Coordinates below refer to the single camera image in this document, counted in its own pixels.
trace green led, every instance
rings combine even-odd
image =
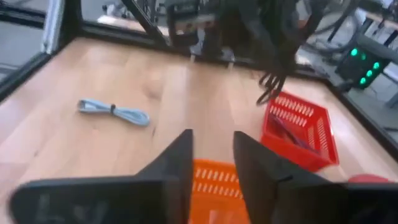
[[[372,75],[373,75],[373,72],[372,72],[372,71],[369,70],[368,72],[366,72],[366,76],[367,76],[367,77],[371,77]]]
[[[366,83],[366,79],[365,79],[365,78],[361,78],[361,81],[359,81],[359,83],[360,83],[361,85],[365,84],[365,83]]]
[[[353,49],[352,51],[351,51],[351,56],[355,56],[355,55],[357,55],[358,54],[358,49]]]
[[[378,69],[378,68],[380,68],[380,63],[379,62],[374,63],[373,69]]]

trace coiled cable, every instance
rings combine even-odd
[[[149,115],[139,109],[117,108],[114,104],[107,105],[98,100],[84,99],[78,103],[78,109],[82,113],[109,113],[130,123],[147,126]]]

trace red basket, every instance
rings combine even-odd
[[[195,159],[190,224],[250,223],[235,165]]]
[[[262,131],[263,145],[306,170],[339,164],[328,111],[320,106],[281,92],[268,103]]]

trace wooden floor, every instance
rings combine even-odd
[[[191,63],[156,51],[77,39],[0,105],[0,223],[17,184],[53,177],[133,175],[184,129],[195,157],[233,161],[233,131],[259,139],[264,107],[258,74]],[[370,173],[398,180],[398,165],[321,84],[288,79],[284,90],[328,108],[341,161],[334,181]],[[79,99],[140,108],[142,128],[112,116],[80,114]]]

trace plastic basket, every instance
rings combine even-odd
[[[234,165],[195,159],[190,223],[250,223]]]
[[[274,122],[282,121],[285,127]],[[308,147],[287,138],[286,129]],[[266,109],[261,143],[278,155],[315,172],[339,164],[328,111],[301,98],[281,92]]]

